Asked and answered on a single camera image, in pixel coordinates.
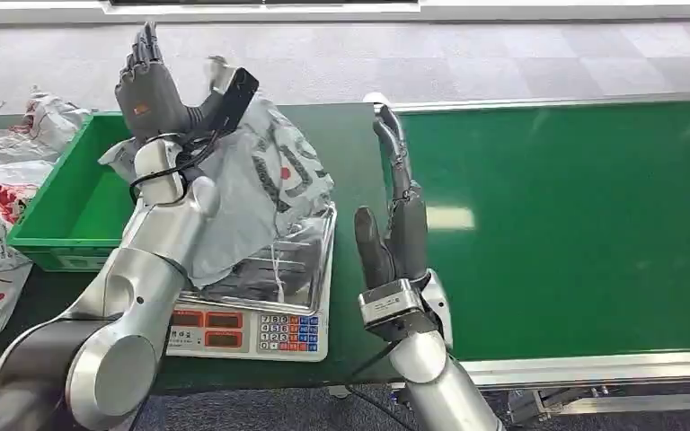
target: black cable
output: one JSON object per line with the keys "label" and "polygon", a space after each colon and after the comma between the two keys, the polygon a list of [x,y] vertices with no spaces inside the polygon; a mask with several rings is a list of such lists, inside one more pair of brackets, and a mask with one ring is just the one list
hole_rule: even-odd
{"label": "black cable", "polygon": [[207,159],[208,156],[210,156],[216,149],[216,142],[218,141],[218,139],[226,135],[228,134],[221,134],[219,131],[215,131],[213,132],[213,135],[210,137],[208,143],[202,147],[202,149],[199,151],[199,153],[197,153],[197,155],[191,157],[188,161],[179,163],[173,166],[172,168],[164,169],[159,172],[148,173],[147,175],[143,175],[139,178],[136,178],[133,182],[130,183],[130,186],[128,186],[128,194],[130,195],[131,200],[134,202],[134,204],[136,204],[136,201],[138,199],[136,195],[136,186],[141,184],[142,182],[153,180],[155,178],[160,178],[165,175],[170,175],[172,173],[181,172],[205,161],[205,159]]}
{"label": "black cable", "polygon": [[[385,356],[387,356],[388,354],[390,354],[390,352],[392,352],[393,349],[396,348],[400,342],[401,342],[400,340],[398,340],[398,341],[393,341],[393,342],[391,342],[390,344],[388,344],[387,346],[385,346],[385,348],[383,348],[382,350],[380,350],[379,352],[377,352],[376,355],[372,356],[372,357],[369,358],[365,363],[363,363],[363,364],[360,365],[358,368],[356,368],[356,370],[353,371],[353,373],[351,373],[351,374],[347,377],[347,381],[352,381],[353,379],[356,378],[357,375],[363,373],[363,372],[366,371],[369,367],[371,367],[372,365],[376,364],[376,363],[379,362],[382,358],[384,358]],[[380,403],[379,401],[377,401],[377,400],[371,398],[370,396],[366,395],[364,392],[357,390],[356,388],[354,388],[354,387],[353,387],[352,385],[350,385],[350,384],[346,384],[346,385],[345,385],[345,389],[347,389],[349,392],[352,392],[353,395],[355,395],[355,396],[361,398],[362,400],[366,401],[367,403],[371,404],[372,406],[374,406],[374,407],[376,407],[376,408],[382,410],[383,413],[385,413],[388,417],[390,417],[390,418],[391,418],[392,420],[394,420],[395,422],[401,424],[401,426],[403,426],[404,428],[408,429],[409,431],[415,431],[414,428],[411,426],[411,424],[409,424],[408,422],[406,422],[406,421],[404,421],[403,419],[399,418],[398,415],[394,414],[392,411],[390,411],[390,409],[388,409],[387,407],[385,407],[384,405],[382,405],[382,403]]]}
{"label": "black cable", "polygon": [[345,389],[347,389],[348,391],[352,392],[353,395],[355,395],[355,396],[361,398],[362,400],[366,401],[367,403],[371,404],[372,406],[374,406],[374,407],[376,407],[376,408],[382,410],[383,413],[385,413],[387,416],[389,416],[389,417],[390,417],[392,420],[394,420],[395,422],[398,422],[399,424],[401,424],[404,428],[408,429],[409,431],[416,431],[416,430],[411,426],[411,424],[409,424],[409,423],[406,422],[405,420],[399,418],[398,415],[396,415],[395,413],[393,413],[392,411],[390,411],[387,407],[383,406],[379,401],[377,401],[377,400],[375,400],[375,399],[369,397],[368,395],[366,395],[364,392],[357,390],[356,388],[350,386],[349,384],[346,384],[346,385],[345,385]]}

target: red logo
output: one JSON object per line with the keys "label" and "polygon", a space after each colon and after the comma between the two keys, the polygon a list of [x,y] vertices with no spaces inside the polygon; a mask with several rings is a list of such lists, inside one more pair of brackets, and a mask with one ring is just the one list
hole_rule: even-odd
{"label": "red logo", "polygon": [[21,186],[0,184],[1,217],[11,224],[17,223],[35,192],[36,187],[30,184]]}

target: green table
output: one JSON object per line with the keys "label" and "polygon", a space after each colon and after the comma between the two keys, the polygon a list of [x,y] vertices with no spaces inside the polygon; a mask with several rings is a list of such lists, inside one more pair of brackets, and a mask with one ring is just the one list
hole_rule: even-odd
{"label": "green table", "polygon": [[[454,353],[483,388],[690,381],[684,98],[396,107],[425,190]],[[385,220],[370,107],[285,112],[337,183],[329,355],[320,364],[168,358],[158,392],[343,383],[382,346],[360,329],[351,233],[358,205]],[[34,269],[0,351],[90,279]],[[382,363],[363,380],[393,378]]]}

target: robot forearm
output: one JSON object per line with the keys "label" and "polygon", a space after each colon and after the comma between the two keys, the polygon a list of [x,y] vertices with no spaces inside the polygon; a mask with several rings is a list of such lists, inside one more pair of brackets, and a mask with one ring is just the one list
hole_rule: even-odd
{"label": "robot forearm", "polygon": [[411,408],[430,431],[504,431],[464,368],[446,352],[439,332],[414,332],[390,352],[406,380]]}
{"label": "robot forearm", "polygon": [[[157,139],[147,146],[164,151],[170,144]],[[176,181],[180,186],[180,179],[145,183],[139,204],[146,195],[167,197],[163,190]],[[0,430],[78,424],[103,430],[136,410],[157,373],[173,306],[189,283],[185,267],[216,209],[215,184],[204,176],[183,196],[137,209],[120,246],[78,299],[25,331],[2,355]]]}

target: table edge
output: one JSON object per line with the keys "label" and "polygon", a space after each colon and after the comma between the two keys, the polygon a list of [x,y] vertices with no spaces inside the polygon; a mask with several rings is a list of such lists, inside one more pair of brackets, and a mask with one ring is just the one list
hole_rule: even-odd
{"label": "table edge", "polygon": [[432,101],[395,103],[390,107],[398,113],[426,113],[454,110],[495,110],[501,108],[538,108],[555,106],[611,105],[656,101],[690,101],[690,92],[629,94],[594,98],[501,99],[481,101]]}
{"label": "table edge", "polygon": [[464,361],[481,389],[690,382],[690,352]]}

